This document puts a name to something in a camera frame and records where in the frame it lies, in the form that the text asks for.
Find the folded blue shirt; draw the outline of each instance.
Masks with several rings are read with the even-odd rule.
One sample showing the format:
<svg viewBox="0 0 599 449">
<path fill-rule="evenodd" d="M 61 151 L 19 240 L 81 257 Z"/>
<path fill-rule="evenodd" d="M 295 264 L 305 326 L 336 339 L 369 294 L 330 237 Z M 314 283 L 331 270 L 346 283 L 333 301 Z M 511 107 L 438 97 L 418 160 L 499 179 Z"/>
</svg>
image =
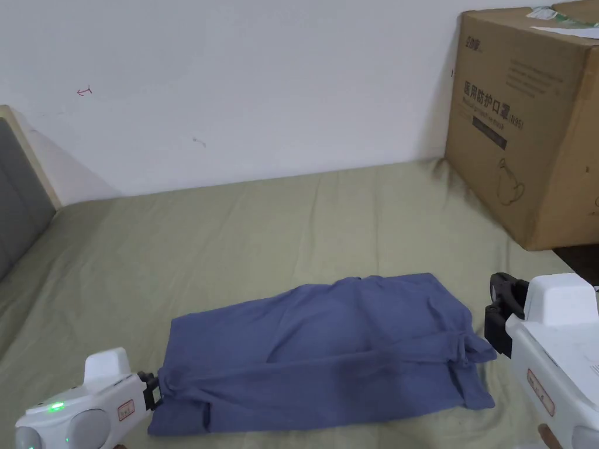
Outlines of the folded blue shirt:
<svg viewBox="0 0 599 449">
<path fill-rule="evenodd" d="M 495 404 L 497 357 L 431 274 L 346 278 L 175 318 L 157 436 L 303 430 Z"/>
</svg>

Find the red label sticker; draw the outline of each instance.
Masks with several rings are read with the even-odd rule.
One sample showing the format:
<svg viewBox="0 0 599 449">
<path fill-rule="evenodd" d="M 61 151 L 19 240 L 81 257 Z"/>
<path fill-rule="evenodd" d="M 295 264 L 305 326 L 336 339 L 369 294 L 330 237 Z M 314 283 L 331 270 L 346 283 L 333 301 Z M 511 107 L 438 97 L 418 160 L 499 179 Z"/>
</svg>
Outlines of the red label sticker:
<svg viewBox="0 0 599 449">
<path fill-rule="evenodd" d="M 555 404 L 541 385 L 541 382 L 539 382 L 539 379 L 537 379 L 537 377 L 533 374 L 532 371 L 530 371 L 530 369 L 527 373 L 527 380 L 528 384 L 533 388 L 537 397 L 543 403 L 543 406 L 545 407 L 545 410 L 547 410 L 547 413 L 549 413 L 549 416 L 553 417 L 553 415 L 555 415 Z"/>
<path fill-rule="evenodd" d="M 124 420 L 127 416 L 130 416 L 135 411 L 135 403 L 133 399 L 125 402 L 119 407 L 119 421 Z"/>
</svg>

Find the mattress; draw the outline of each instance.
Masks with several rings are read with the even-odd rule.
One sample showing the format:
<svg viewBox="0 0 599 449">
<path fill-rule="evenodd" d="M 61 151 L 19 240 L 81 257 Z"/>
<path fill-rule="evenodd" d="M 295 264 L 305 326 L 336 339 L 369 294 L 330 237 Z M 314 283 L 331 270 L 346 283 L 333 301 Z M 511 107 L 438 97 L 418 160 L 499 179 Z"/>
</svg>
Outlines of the mattress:
<svg viewBox="0 0 599 449">
<path fill-rule="evenodd" d="M 170 320 L 300 284 L 431 272 L 483 335 L 489 276 L 570 271 L 520 248 L 443 160 L 94 201 L 60 210 L 0 283 L 0 434 L 83 379 L 86 356 L 122 346 L 161 366 Z M 496 407 L 309 432 L 157 439 L 136 448 L 507 448 L 537 418 L 501 356 L 480 369 Z"/>
</svg>

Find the white wall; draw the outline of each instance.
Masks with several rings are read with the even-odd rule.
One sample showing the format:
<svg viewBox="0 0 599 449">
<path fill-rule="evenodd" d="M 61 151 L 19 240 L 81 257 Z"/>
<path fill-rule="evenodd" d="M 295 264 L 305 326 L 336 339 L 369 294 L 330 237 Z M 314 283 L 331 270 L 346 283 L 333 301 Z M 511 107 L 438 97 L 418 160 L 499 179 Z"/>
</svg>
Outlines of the white wall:
<svg viewBox="0 0 599 449">
<path fill-rule="evenodd" d="M 66 204 L 439 156 L 459 13 L 518 4 L 4 0 L 0 104 Z"/>
</svg>

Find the hand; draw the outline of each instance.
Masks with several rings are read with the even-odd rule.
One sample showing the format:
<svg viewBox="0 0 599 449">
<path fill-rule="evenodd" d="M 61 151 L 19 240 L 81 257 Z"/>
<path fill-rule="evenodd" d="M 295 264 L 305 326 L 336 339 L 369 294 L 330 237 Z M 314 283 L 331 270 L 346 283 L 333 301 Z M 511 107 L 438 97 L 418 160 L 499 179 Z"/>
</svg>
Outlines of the hand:
<svg viewBox="0 0 599 449">
<path fill-rule="evenodd" d="M 539 426 L 539 435 L 541 435 L 541 439 L 549 449 L 562 449 L 561 444 L 558 439 L 555 438 L 555 435 L 551 432 L 551 429 L 547 424 L 541 424 Z"/>
</svg>

